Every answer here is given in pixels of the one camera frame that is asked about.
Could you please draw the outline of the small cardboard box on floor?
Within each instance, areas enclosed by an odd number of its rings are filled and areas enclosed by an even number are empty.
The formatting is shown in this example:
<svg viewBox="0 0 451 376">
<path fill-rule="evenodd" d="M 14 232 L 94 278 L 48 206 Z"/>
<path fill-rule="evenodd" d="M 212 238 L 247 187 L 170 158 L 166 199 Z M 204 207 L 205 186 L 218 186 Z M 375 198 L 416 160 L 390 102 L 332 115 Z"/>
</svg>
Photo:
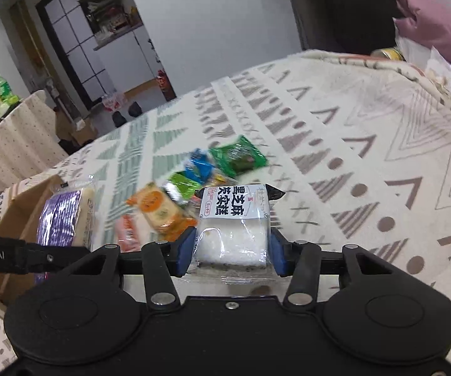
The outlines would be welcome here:
<svg viewBox="0 0 451 376">
<path fill-rule="evenodd" d="M 80 147 L 83 147 L 97 139 L 98 131 L 90 119 L 78 119 L 74 122 L 71 136 Z"/>
</svg>

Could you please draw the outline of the light green candy packet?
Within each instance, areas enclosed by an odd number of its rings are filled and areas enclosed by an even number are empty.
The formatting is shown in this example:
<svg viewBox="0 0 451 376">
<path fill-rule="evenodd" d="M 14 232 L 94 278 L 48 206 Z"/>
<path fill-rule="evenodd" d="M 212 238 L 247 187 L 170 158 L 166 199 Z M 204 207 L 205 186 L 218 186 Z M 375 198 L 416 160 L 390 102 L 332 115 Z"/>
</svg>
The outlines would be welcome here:
<svg viewBox="0 0 451 376">
<path fill-rule="evenodd" d="M 203 185 L 180 173 L 172 174 L 164 183 L 163 191 L 168 194 L 178 206 L 185 206 Z"/>
</svg>

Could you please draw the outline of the brown cardboard box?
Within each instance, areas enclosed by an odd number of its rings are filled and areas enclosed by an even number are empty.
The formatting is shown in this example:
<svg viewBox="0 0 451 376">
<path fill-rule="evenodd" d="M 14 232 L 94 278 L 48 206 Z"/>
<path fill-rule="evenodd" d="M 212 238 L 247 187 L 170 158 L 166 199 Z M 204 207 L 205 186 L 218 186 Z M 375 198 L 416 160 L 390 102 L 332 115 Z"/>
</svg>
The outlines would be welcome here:
<svg viewBox="0 0 451 376">
<path fill-rule="evenodd" d="M 39 216 L 44 208 L 44 203 L 50 199 L 52 187 L 64 182 L 57 175 L 53 175 L 20 193 L 10 192 L 8 208 L 0 219 L 0 238 L 13 238 L 24 240 L 26 243 L 36 243 Z M 18 296 L 46 279 L 48 274 L 0 273 L 1 308 L 5 309 Z"/>
</svg>

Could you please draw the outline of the patterned bed blanket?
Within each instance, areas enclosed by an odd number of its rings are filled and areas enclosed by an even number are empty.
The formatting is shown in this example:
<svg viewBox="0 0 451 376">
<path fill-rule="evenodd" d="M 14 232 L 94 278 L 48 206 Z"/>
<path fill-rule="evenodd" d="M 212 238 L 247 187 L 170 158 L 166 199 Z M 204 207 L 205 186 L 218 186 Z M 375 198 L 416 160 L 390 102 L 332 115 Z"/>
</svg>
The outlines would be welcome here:
<svg viewBox="0 0 451 376">
<path fill-rule="evenodd" d="M 411 65 L 308 51 L 163 104 L 54 165 L 94 177 L 92 247 L 115 240 L 127 199 L 192 151 L 247 138 L 284 192 L 272 226 L 323 249 L 356 243 L 451 299 L 451 100 Z"/>
</svg>

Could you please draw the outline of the pink snack packet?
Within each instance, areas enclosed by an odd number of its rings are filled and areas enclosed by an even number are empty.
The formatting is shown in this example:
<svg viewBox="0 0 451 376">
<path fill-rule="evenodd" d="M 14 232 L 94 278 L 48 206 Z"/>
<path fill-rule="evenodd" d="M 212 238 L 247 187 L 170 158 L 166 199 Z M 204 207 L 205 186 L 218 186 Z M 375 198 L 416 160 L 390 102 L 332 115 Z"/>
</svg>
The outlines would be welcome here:
<svg viewBox="0 0 451 376">
<path fill-rule="evenodd" d="M 142 213 L 122 215 L 115 223 L 116 242 L 122 253 L 137 252 L 144 245 L 158 240 L 158 234 L 151 228 Z"/>
</svg>

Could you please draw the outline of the black slipper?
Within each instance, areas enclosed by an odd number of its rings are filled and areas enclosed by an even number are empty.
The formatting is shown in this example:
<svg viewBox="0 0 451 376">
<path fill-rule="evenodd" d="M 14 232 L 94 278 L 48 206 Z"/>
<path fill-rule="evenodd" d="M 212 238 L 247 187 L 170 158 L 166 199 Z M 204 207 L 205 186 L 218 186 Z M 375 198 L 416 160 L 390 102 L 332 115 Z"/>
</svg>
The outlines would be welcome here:
<svg viewBox="0 0 451 376">
<path fill-rule="evenodd" d="M 139 106 L 139 104 L 136 101 L 134 101 L 128 109 L 128 114 L 130 117 L 136 119 L 143 114 L 143 110 Z"/>
<path fill-rule="evenodd" d="M 112 122 L 116 128 L 119 128 L 127 123 L 127 119 L 119 111 L 115 111 L 112 113 Z"/>
</svg>

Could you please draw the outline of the purple wafer packet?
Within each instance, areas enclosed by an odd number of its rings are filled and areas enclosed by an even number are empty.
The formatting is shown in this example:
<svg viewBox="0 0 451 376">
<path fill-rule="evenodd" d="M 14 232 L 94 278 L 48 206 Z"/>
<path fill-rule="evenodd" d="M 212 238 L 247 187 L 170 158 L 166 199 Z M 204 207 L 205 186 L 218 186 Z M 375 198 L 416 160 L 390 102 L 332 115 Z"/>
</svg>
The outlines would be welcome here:
<svg viewBox="0 0 451 376">
<path fill-rule="evenodd" d="M 74 180 L 54 185 L 39 216 L 36 243 L 41 246 L 91 247 L 96 182 Z"/>
</svg>

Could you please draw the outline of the left black slipper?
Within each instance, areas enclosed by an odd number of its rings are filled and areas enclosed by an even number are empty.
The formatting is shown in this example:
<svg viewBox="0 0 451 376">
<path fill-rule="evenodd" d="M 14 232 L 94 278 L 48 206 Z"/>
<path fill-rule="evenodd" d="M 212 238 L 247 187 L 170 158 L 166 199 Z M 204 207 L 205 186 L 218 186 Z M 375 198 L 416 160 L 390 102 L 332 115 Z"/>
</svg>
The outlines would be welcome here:
<svg viewBox="0 0 451 376">
<path fill-rule="evenodd" d="M 119 111 L 115 111 L 112 113 L 112 122 L 116 128 L 119 128 L 127 123 L 127 119 Z"/>
</svg>

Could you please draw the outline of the orange cracker packet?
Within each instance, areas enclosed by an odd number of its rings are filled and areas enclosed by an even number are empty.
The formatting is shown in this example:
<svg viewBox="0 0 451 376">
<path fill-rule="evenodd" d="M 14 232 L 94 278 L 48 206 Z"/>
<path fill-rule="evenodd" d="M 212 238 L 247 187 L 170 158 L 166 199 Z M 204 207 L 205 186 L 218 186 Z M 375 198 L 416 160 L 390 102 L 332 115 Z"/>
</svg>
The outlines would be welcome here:
<svg viewBox="0 0 451 376">
<path fill-rule="evenodd" d="M 174 242 L 198 221 L 190 217 L 155 182 L 149 182 L 126 200 L 128 206 L 141 212 L 149 226 L 163 241 Z"/>
</svg>

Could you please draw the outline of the dark red sauce bottle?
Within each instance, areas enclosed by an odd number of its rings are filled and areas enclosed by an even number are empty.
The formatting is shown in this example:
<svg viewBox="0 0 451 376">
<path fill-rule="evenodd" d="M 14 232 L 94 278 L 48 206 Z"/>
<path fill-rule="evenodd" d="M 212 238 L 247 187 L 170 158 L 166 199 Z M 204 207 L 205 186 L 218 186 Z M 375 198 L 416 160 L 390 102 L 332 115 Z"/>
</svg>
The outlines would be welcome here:
<svg viewBox="0 0 451 376">
<path fill-rule="evenodd" d="M 158 85 L 160 87 L 160 90 L 165 97 L 167 101 L 171 101 L 171 94 L 169 91 L 169 84 L 168 84 L 168 78 L 166 76 L 166 73 L 163 70 L 158 70 L 157 75 L 157 81 Z"/>
</svg>

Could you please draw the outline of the round table with dotted cloth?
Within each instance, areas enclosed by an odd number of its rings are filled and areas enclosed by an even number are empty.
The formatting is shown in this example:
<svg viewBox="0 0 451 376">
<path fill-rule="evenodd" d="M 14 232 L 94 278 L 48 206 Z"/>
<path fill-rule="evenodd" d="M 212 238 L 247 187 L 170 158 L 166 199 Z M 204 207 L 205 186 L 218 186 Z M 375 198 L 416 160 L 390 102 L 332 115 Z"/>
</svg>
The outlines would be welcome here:
<svg viewBox="0 0 451 376">
<path fill-rule="evenodd" d="M 68 157 L 56 136 L 56 116 L 38 90 L 0 122 L 0 192 Z"/>
</svg>

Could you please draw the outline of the green soda bottle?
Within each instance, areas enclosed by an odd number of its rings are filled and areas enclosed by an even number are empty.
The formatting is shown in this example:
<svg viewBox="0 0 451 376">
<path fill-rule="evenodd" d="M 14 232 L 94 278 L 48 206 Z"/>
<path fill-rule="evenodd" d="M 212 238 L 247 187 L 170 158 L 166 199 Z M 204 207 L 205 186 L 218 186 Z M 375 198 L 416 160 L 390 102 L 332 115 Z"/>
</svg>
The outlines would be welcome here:
<svg viewBox="0 0 451 376">
<path fill-rule="evenodd" d="M 0 101 L 12 105 L 16 100 L 8 81 L 0 76 Z"/>
</svg>

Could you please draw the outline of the blue candy packet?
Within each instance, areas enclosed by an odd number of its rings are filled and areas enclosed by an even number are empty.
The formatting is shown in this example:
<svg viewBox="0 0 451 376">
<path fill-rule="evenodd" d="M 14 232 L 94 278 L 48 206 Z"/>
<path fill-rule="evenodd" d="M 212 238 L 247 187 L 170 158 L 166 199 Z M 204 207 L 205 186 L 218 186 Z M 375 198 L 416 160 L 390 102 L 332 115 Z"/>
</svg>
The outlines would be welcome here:
<svg viewBox="0 0 451 376">
<path fill-rule="evenodd" d="M 200 184 L 206 183 L 212 177 L 214 165 L 210 162 L 208 154 L 195 149 L 185 163 L 184 176 Z"/>
</svg>

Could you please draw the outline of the dark green candy packet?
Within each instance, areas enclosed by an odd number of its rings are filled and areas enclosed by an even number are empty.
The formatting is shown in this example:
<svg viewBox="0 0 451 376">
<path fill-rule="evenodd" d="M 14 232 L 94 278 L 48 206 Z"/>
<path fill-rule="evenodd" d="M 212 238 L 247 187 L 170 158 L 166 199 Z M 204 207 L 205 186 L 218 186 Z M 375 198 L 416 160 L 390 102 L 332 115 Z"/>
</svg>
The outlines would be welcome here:
<svg viewBox="0 0 451 376">
<path fill-rule="evenodd" d="M 267 158 L 245 136 L 233 144 L 211 148 L 209 153 L 215 165 L 232 178 L 268 165 Z"/>
</svg>

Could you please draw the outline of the black sesame cake packet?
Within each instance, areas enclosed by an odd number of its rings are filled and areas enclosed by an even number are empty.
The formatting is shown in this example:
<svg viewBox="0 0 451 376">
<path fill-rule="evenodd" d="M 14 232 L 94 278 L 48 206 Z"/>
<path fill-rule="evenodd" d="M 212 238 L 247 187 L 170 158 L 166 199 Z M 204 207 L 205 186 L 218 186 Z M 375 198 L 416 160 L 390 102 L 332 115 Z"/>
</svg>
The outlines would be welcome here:
<svg viewBox="0 0 451 376">
<path fill-rule="evenodd" d="M 201 200 L 188 273 L 246 284 L 273 276 L 271 204 L 285 192 L 269 184 L 207 186 Z"/>
</svg>

